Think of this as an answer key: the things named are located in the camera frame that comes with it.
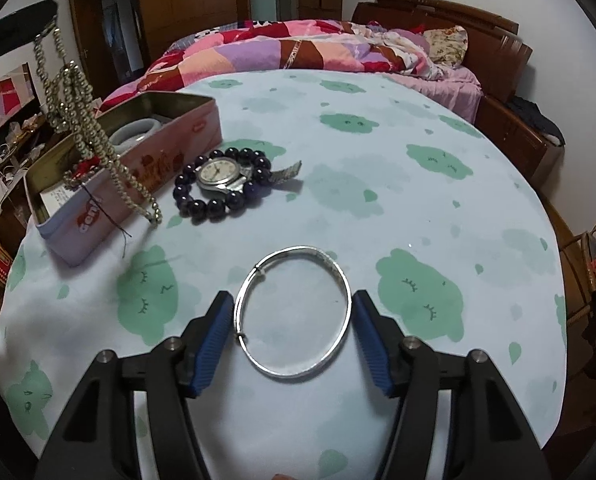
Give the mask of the wooden bed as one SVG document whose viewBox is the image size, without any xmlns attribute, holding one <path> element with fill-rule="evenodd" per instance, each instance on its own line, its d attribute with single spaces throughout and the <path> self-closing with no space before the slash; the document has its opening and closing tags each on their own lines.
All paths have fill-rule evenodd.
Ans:
<svg viewBox="0 0 596 480">
<path fill-rule="evenodd" d="M 463 65 L 476 75 L 487 96 L 501 102 L 514 96 L 532 53 L 518 36 L 519 24 L 447 0 L 364 0 L 356 5 L 351 21 L 374 21 L 388 29 L 464 27 L 468 47 Z"/>
</svg>

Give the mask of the pink metal tin box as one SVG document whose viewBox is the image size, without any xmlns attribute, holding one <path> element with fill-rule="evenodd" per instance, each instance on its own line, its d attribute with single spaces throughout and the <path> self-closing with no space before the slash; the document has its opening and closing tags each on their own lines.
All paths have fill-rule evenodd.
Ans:
<svg viewBox="0 0 596 480">
<path fill-rule="evenodd" d="M 218 106 L 209 96 L 146 92 L 101 114 L 98 122 L 111 136 L 128 122 L 147 117 L 157 118 L 164 125 L 129 151 L 116 154 L 130 176 L 150 194 L 155 194 L 197 156 L 222 142 Z M 109 172 L 97 168 L 76 185 L 76 194 L 49 217 L 40 192 L 57 182 L 67 185 L 67 171 L 83 166 L 76 141 L 67 136 L 42 155 L 24 179 L 36 230 L 45 247 L 70 266 L 82 263 L 132 214 Z"/>
</svg>

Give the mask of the wicker chair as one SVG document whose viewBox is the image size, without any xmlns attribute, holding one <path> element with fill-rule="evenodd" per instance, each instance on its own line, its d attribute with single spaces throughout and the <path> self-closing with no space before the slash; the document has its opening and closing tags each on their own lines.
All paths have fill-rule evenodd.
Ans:
<svg viewBox="0 0 596 480">
<path fill-rule="evenodd" d="M 560 245 L 560 254 L 565 258 L 582 301 L 582 306 L 566 315 L 565 326 L 571 328 L 586 320 L 582 338 L 590 344 L 596 359 L 596 277 L 591 263 L 596 258 L 596 223 Z"/>
</svg>

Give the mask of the dark clothes pile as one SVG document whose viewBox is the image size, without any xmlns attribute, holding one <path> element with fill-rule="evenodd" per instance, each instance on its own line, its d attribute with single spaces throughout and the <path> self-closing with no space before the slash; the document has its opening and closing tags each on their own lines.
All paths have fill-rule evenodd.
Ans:
<svg viewBox="0 0 596 480">
<path fill-rule="evenodd" d="M 518 118 L 520 118 L 528 127 L 543 136 L 545 140 L 558 148 L 566 145 L 563 133 L 557 127 L 555 122 L 544 116 L 536 103 L 525 100 L 520 96 L 512 96 L 506 103 L 506 106 Z"/>
</svg>

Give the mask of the silver bangle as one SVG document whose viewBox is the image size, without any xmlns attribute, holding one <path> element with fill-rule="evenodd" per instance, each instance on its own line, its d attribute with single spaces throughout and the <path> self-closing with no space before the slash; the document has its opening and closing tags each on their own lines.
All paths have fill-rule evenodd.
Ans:
<svg viewBox="0 0 596 480">
<path fill-rule="evenodd" d="M 233 330 L 258 373 L 302 382 L 332 362 L 350 320 L 351 287 L 337 258 L 297 245 L 254 264 L 236 295 Z"/>
</svg>

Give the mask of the cloud pattern tablecloth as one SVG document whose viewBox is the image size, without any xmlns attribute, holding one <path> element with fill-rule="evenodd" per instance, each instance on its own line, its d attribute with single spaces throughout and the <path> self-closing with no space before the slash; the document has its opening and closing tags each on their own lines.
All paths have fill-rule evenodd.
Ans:
<svg viewBox="0 0 596 480">
<path fill-rule="evenodd" d="M 279 70 L 212 77 L 190 92 L 218 106 L 223 140 L 263 151 L 296 181 L 242 214 L 194 224 L 171 188 L 151 228 L 133 217 L 80 266 L 28 229 L 0 314 L 0 393 L 40 453 L 100 350 L 150 350 L 182 333 L 217 292 L 237 292 L 279 249 L 321 249 L 377 309 L 432 348 L 492 357 L 540 443 L 552 436 L 566 376 L 564 284 L 536 192 L 481 133 L 379 74 Z M 369 479 L 396 404 L 348 337 L 321 373 L 278 382 L 335 339 L 346 302 L 308 257 L 274 264 L 245 308 L 245 347 L 229 339 L 190 404 L 216 479 Z"/>
</svg>

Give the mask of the television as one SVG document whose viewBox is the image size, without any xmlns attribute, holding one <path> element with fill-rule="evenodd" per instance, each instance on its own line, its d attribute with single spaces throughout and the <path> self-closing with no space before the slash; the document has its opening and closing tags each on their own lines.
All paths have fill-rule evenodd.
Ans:
<svg viewBox="0 0 596 480">
<path fill-rule="evenodd" d="M 37 97 L 28 63 L 5 74 L 0 79 L 0 128 Z"/>
</svg>

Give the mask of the wooden wardrobe wall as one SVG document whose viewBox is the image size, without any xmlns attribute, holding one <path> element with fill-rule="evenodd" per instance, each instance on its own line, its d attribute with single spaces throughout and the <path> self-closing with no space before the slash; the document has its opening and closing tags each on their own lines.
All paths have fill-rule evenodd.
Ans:
<svg viewBox="0 0 596 480">
<path fill-rule="evenodd" d="M 70 0 L 70 6 L 85 76 L 106 98 L 193 32 L 248 20 L 340 18 L 342 0 Z"/>
</svg>

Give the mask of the silver wristwatch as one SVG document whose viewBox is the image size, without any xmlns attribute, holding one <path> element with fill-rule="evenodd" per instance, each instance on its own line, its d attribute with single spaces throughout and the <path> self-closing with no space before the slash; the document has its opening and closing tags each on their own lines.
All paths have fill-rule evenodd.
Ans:
<svg viewBox="0 0 596 480">
<path fill-rule="evenodd" d="M 207 192 L 228 194 L 243 192 L 246 183 L 274 186 L 295 179 L 300 173 L 302 161 L 281 170 L 266 167 L 244 166 L 226 156 L 208 159 L 195 168 L 198 186 Z"/>
</svg>

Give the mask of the wooden nightstand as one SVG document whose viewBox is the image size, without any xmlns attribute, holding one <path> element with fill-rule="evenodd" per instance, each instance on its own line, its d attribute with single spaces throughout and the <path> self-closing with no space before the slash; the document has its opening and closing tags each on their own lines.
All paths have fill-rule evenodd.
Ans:
<svg viewBox="0 0 596 480">
<path fill-rule="evenodd" d="M 545 139 L 490 96 L 483 96 L 480 100 L 475 127 L 510 160 L 534 188 L 545 184 L 564 152 L 562 146 L 556 146 Z"/>
</svg>

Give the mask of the wooden tv cabinet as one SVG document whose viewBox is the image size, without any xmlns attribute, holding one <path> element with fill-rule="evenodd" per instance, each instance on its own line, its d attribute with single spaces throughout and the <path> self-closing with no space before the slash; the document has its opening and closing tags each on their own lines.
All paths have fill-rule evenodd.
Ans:
<svg viewBox="0 0 596 480">
<path fill-rule="evenodd" d="M 31 214 L 22 179 L 52 134 L 39 104 L 25 106 L 0 127 L 0 244 L 8 252 L 17 252 Z"/>
</svg>

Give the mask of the pink bed sheet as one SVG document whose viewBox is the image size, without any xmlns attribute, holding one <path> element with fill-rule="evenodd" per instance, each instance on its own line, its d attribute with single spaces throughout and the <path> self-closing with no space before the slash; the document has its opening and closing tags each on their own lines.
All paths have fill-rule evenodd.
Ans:
<svg viewBox="0 0 596 480">
<path fill-rule="evenodd" d="M 480 100 L 484 96 L 476 75 L 464 66 L 446 67 L 444 77 L 439 80 L 425 80 L 402 74 L 387 74 L 386 77 L 420 92 L 470 124 L 475 122 Z"/>
</svg>

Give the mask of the patchwork quilt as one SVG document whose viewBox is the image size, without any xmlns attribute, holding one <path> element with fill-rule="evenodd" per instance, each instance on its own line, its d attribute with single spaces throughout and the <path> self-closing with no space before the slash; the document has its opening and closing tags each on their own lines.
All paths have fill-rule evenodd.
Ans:
<svg viewBox="0 0 596 480">
<path fill-rule="evenodd" d="M 267 70 L 396 73 L 440 80 L 446 71 L 398 29 L 334 20 L 273 22 L 210 32 L 172 49 L 104 99 L 103 112 L 149 91 L 178 91 L 213 76 Z"/>
</svg>

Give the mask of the white jade bangle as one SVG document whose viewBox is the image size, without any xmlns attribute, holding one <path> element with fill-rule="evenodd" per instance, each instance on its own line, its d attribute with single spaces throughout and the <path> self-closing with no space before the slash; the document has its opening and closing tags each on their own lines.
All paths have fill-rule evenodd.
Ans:
<svg viewBox="0 0 596 480">
<path fill-rule="evenodd" d="M 109 141 L 118 153 L 123 153 L 140 144 L 163 125 L 163 122 L 153 117 L 134 120 L 117 129 L 109 137 Z"/>
</svg>

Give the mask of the floral pillow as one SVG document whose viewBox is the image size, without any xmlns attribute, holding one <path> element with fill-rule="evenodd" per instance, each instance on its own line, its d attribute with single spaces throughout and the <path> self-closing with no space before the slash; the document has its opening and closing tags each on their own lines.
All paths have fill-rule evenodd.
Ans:
<svg viewBox="0 0 596 480">
<path fill-rule="evenodd" d="M 468 49 L 468 32 L 455 25 L 443 29 L 429 29 L 423 32 L 428 43 L 428 55 L 432 62 L 456 67 L 463 63 Z"/>
</svg>

